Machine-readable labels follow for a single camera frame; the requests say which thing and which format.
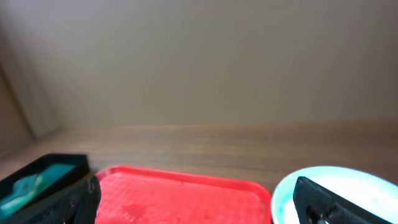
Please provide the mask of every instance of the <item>plastic tray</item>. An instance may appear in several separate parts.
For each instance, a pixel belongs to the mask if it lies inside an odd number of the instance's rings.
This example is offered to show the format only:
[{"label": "plastic tray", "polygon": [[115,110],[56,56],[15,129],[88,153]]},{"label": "plastic tray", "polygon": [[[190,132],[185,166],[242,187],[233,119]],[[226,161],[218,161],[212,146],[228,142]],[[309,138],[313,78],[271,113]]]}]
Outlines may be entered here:
[{"label": "plastic tray", "polygon": [[130,166],[97,177],[96,224],[271,224],[271,195],[255,182]]}]

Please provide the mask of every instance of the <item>black container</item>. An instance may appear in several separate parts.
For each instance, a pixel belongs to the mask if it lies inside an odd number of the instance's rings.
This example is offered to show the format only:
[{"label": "black container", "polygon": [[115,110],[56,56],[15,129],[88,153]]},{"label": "black container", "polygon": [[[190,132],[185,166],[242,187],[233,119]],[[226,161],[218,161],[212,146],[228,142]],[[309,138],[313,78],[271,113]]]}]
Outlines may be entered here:
[{"label": "black container", "polygon": [[73,165],[73,169],[44,189],[17,212],[54,194],[55,192],[58,192],[59,190],[64,189],[65,187],[74,184],[90,172],[86,154],[46,154],[0,181],[0,199],[12,192],[12,187],[17,180],[41,173],[53,164]]}]

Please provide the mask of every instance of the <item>beige wall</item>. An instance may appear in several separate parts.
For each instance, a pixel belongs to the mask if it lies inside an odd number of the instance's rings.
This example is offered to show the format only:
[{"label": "beige wall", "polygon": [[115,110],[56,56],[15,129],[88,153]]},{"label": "beige wall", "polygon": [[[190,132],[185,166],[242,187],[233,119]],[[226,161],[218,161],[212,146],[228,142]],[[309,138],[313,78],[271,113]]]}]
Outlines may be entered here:
[{"label": "beige wall", "polygon": [[0,156],[33,140],[0,69]]},{"label": "beige wall", "polygon": [[396,0],[0,5],[62,127],[398,118]]}]

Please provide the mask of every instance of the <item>wooden floor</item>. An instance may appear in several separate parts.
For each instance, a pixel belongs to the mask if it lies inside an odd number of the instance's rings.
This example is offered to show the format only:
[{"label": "wooden floor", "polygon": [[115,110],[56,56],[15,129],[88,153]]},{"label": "wooden floor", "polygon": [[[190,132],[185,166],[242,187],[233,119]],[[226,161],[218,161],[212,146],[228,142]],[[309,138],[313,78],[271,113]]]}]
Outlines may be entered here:
[{"label": "wooden floor", "polygon": [[141,126],[59,131],[0,157],[0,178],[50,152],[91,166],[145,166],[255,180],[270,190],[308,166],[353,167],[398,184],[398,122]]}]

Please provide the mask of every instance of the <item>teal cloth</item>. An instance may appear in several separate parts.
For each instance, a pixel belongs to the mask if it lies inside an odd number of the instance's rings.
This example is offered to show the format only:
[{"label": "teal cloth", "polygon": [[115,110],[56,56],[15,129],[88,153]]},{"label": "teal cloth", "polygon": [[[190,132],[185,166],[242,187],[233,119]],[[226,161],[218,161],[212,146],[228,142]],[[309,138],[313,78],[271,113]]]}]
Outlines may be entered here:
[{"label": "teal cloth", "polygon": [[43,172],[24,177],[13,185],[11,194],[0,200],[0,219],[14,214],[18,209],[50,187],[59,178],[73,169],[73,165],[54,164]]}]

